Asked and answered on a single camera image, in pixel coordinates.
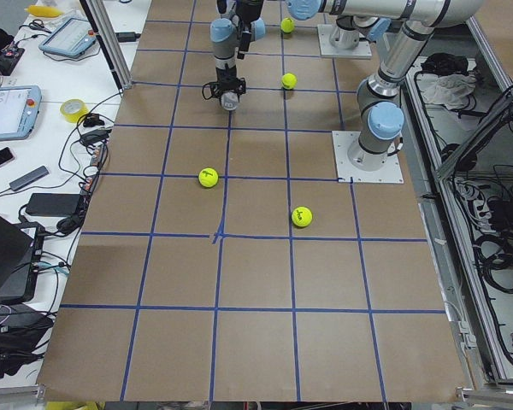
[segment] grid square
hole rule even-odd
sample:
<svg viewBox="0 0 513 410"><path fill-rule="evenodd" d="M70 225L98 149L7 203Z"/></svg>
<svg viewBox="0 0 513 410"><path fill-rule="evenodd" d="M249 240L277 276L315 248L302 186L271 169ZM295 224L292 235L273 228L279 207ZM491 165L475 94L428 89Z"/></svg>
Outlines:
<svg viewBox="0 0 513 410"><path fill-rule="evenodd" d="M286 56L319 56L319 36L316 27L300 26L295 29L296 35L283 38L283 50Z"/></svg>
<svg viewBox="0 0 513 410"><path fill-rule="evenodd" d="M297 331L302 400L382 400L367 314L297 313Z"/></svg>
<svg viewBox="0 0 513 410"><path fill-rule="evenodd" d="M286 56L285 72L296 74L298 90L336 91L330 59Z"/></svg>
<svg viewBox="0 0 513 410"><path fill-rule="evenodd" d="M168 126L171 124L177 87L134 84L124 93L116 124Z"/></svg>
<svg viewBox="0 0 513 410"><path fill-rule="evenodd" d="M220 15L216 9L216 2L210 2L209 0L196 0L196 7L194 9L192 21L210 23L219 17Z"/></svg>
<svg viewBox="0 0 513 410"><path fill-rule="evenodd" d="M209 23L192 23L192 27L190 28L190 38L188 38L188 50L212 53L213 44L209 37L209 31Z"/></svg>
<svg viewBox="0 0 513 410"><path fill-rule="evenodd" d="M252 236L289 233L284 181L230 179L225 232Z"/></svg>
<svg viewBox="0 0 513 410"><path fill-rule="evenodd" d="M388 401L456 400L466 383L444 314L376 314L374 326Z"/></svg>
<svg viewBox="0 0 513 410"><path fill-rule="evenodd" d="M146 21L139 40L140 50L184 50L190 23Z"/></svg>
<svg viewBox="0 0 513 410"><path fill-rule="evenodd" d="M284 129L283 91L251 90L241 97L241 104L232 115L236 128Z"/></svg>
<svg viewBox="0 0 513 410"><path fill-rule="evenodd" d="M177 51L139 51L131 73L135 81L178 84L183 53Z"/></svg>
<svg viewBox="0 0 513 410"><path fill-rule="evenodd" d="M297 308L366 309L356 242L294 241Z"/></svg>
<svg viewBox="0 0 513 410"><path fill-rule="evenodd" d="M199 87L182 87L179 90L174 124L176 126L226 127L228 112L215 99L205 101Z"/></svg>
<svg viewBox="0 0 513 410"><path fill-rule="evenodd" d="M212 53L186 53L182 74L183 85L203 86L216 81L215 58Z"/></svg>
<svg viewBox="0 0 513 410"><path fill-rule="evenodd" d="M120 400L134 316L134 310L62 307L38 375L46 400L79 398L74 392L83 392L84 400ZM99 366L89 372L80 359Z"/></svg>
<svg viewBox="0 0 513 410"><path fill-rule="evenodd" d="M238 77L246 79L248 88L281 87L281 56L248 56L245 60L238 60L236 64Z"/></svg>
<svg viewBox="0 0 513 410"><path fill-rule="evenodd" d="M152 2L146 20L190 21L193 2L160 0Z"/></svg>
<svg viewBox="0 0 513 410"><path fill-rule="evenodd" d="M142 311L137 327L126 401L207 400L213 313Z"/></svg>
<svg viewBox="0 0 513 410"><path fill-rule="evenodd" d="M349 188L338 182L292 181L291 205L307 207L313 220L294 228L295 237L356 237L353 203Z"/></svg>
<svg viewBox="0 0 513 410"><path fill-rule="evenodd" d="M294 373L291 313L219 313L215 401L294 401Z"/></svg>
<svg viewBox="0 0 513 410"><path fill-rule="evenodd" d="M232 131L230 175L286 177L285 133Z"/></svg>
<svg viewBox="0 0 513 410"><path fill-rule="evenodd" d="M159 178L104 175L85 218L84 231L148 233Z"/></svg>
<svg viewBox="0 0 513 410"><path fill-rule="evenodd" d="M258 58L259 54L281 55L281 30L278 26L266 26L266 35L251 43L249 54L256 55L251 58Z"/></svg>
<svg viewBox="0 0 513 410"><path fill-rule="evenodd" d="M220 305L291 308L289 241L225 238Z"/></svg>
<svg viewBox="0 0 513 410"><path fill-rule="evenodd" d="M288 138L291 177L337 178L330 132L289 132Z"/></svg>
<svg viewBox="0 0 513 410"><path fill-rule="evenodd" d="M266 23L266 28L272 25L279 25L281 23L280 18L280 4L279 2L264 2L264 6L262 7L261 17Z"/></svg>
<svg viewBox="0 0 513 410"><path fill-rule="evenodd" d="M162 173L168 128L117 126L112 131L107 173Z"/></svg>
<svg viewBox="0 0 513 410"><path fill-rule="evenodd" d="M342 122L346 131L361 131L361 112L357 103L357 95L354 93L340 93L340 104L342 105Z"/></svg>
<svg viewBox="0 0 513 410"><path fill-rule="evenodd" d="M341 127L335 92L288 91L289 130L332 131Z"/></svg>
<svg viewBox="0 0 513 410"><path fill-rule="evenodd" d="M224 173L226 130L175 128L169 144L166 172L176 175L198 175L206 168Z"/></svg>
<svg viewBox="0 0 513 410"><path fill-rule="evenodd" d="M214 306L218 252L208 238L154 237L144 305Z"/></svg>
<svg viewBox="0 0 513 410"><path fill-rule="evenodd" d="M197 178L166 177L156 232L213 235L221 223L224 180L204 188Z"/></svg>
<svg viewBox="0 0 513 410"><path fill-rule="evenodd" d="M355 184L355 192L362 237L426 237L415 193L407 181Z"/></svg>
<svg viewBox="0 0 513 410"><path fill-rule="evenodd" d="M445 308L427 243L366 242L363 250L373 308Z"/></svg>
<svg viewBox="0 0 513 410"><path fill-rule="evenodd" d="M376 45L371 43L373 56L370 60L356 60L353 58L335 58L336 76L341 91L357 91L361 82L380 66L380 58Z"/></svg>
<svg viewBox="0 0 513 410"><path fill-rule="evenodd" d="M62 303L136 305L148 237L82 235Z"/></svg>

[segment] white cloth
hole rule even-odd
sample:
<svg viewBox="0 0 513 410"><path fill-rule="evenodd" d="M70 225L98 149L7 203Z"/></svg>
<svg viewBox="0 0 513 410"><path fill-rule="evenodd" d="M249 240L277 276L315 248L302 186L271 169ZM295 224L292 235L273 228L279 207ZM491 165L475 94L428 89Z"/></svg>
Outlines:
<svg viewBox="0 0 513 410"><path fill-rule="evenodd" d="M461 74L437 78L423 93L425 103L444 105L447 109L463 108L467 96L475 89L476 80Z"/></svg>

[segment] power adapter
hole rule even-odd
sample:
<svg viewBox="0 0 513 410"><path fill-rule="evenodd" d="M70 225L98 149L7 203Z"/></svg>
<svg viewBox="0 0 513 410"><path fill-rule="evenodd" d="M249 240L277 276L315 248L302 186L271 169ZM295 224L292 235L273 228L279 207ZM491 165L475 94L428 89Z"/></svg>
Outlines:
<svg viewBox="0 0 513 410"><path fill-rule="evenodd" d="M140 38L140 34L138 32L117 32L116 38L118 38L118 43L132 43Z"/></svg>
<svg viewBox="0 0 513 410"><path fill-rule="evenodd" d="M82 134L80 137L80 143L85 147L100 143L109 137L110 129L93 130Z"/></svg>

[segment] metal frame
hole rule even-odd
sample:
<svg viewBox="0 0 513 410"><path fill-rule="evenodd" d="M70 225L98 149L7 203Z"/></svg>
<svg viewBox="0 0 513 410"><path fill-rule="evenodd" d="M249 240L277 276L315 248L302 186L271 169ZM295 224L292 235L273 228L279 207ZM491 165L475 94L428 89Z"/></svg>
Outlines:
<svg viewBox="0 0 513 410"><path fill-rule="evenodd" d="M110 72L118 90L131 88L133 85L131 73L129 72L126 59L121 53L120 43L118 43L116 38L103 0L80 0L80 4L93 31L97 35L97 41L103 50L106 62L109 64Z"/></svg>

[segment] white table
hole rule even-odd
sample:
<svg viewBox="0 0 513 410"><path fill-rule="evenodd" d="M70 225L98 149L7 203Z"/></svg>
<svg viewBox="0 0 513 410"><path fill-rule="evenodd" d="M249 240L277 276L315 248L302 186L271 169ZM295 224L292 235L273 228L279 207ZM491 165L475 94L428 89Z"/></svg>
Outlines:
<svg viewBox="0 0 513 410"><path fill-rule="evenodd" d="M68 11L72 7L79 8L77 1L58 0L58 8ZM116 0L104 2L109 18L112 21L116 31L135 31L141 32L144 26L148 8L151 0L137 0L131 3L119 3ZM32 20L32 16L27 18L26 23ZM26 28L21 28L15 40L32 35L33 32ZM41 38L30 39L20 44L26 49L24 56L14 70L14 75L4 77L3 86L8 85L37 85L42 90L42 103L36 125L30 136L21 141L0 142L0 149L10 147L15 158L13 161L0 168L0 191L9 187L9 182L32 171L33 169L45 165L50 174L37 181L34 185L51 187L59 185L68 179L69 174L59 169L57 164L59 155L68 134L73 130L74 124L67 122L60 114L61 104L69 98L79 98L87 103L89 109L94 104L102 101L118 92L112 74L101 52L98 56L83 61L52 61L44 56L38 49ZM138 43L126 43L121 45L121 50L126 58L129 67L133 64L135 52ZM121 98L115 97L99 106L97 112L114 119L120 105ZM72 136L70 142L77 139ZM75 170L77 164L74 158L67 150L63 156L62 166ZM76 144L73 148L76 157L86 166L89 161L89 155L84 147ZM32 193L35 192L57 192L57 193L78 193L80 188L77 178L70 179L63 187L58 189L33 189L21 192L12 196L0 198L0 215L11 223L17 223L17 213L19 208L28 202ZM33 218L43 225L49 231L54 231L56 222L59 218ZM65 238L47 238L44 241L44 250L53 254L66 257L70 246L75 239L75 234ZM70 255L74 255L76 244ZM45 257L43 261L57 262L53 258ZM48 311L57 310L62 298L67 277L59 274L59 289L57 298L52 307L56 290L56 275L51 270L38 276L37 286L34 298L27 303L35 310ZM50 336L48 331L42 342ZM34 386L38 376L42 361L33 362L30 365L23 366L14 376L5 376L0 379L0 389L4 388L26 388Z"/></svg>

